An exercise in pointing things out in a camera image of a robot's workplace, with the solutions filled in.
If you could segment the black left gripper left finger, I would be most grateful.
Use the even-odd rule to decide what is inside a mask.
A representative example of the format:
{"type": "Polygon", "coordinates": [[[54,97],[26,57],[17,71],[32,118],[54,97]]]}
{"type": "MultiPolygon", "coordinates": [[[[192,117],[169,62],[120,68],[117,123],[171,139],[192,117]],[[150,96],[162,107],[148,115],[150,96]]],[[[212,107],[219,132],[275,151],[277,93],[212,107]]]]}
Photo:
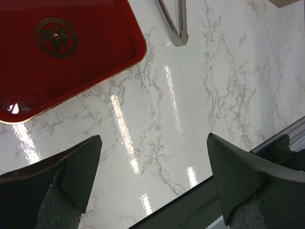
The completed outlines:
{"type": "Polygon", "coordinates": [[[86,212],[102,149],[94,135],[0,176],[2,229],[76,229],[86,212]]]}

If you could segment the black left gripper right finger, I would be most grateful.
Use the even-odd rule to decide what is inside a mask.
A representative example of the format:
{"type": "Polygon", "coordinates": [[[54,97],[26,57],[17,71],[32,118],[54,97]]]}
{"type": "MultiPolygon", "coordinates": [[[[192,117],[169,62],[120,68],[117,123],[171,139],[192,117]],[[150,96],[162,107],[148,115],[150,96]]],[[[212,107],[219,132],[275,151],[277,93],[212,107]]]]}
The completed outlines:
{"type": "Polygon", "coordinates": [[[209,160],[225,225],[232,229],[305,226],[305,152],[287,147],[244,151],[215,134],[209,160]]]}

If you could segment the metal tongs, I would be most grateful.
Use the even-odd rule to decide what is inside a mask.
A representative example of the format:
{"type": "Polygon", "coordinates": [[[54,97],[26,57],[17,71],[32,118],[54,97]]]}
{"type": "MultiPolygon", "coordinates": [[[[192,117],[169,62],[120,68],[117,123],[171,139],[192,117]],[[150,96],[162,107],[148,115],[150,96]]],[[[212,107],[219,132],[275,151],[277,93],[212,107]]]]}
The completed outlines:
{"type": "Polygon", "coordinates": [[[188,43],[189,35],[187,31],[187,10],[186,0],[178,1],[179,10],[179,31],[176,29],[174,22],[165,6],[163,0],[154,0],[159,14],[166,26],[172,44],[175,47],[181,47],[188,43]]]}

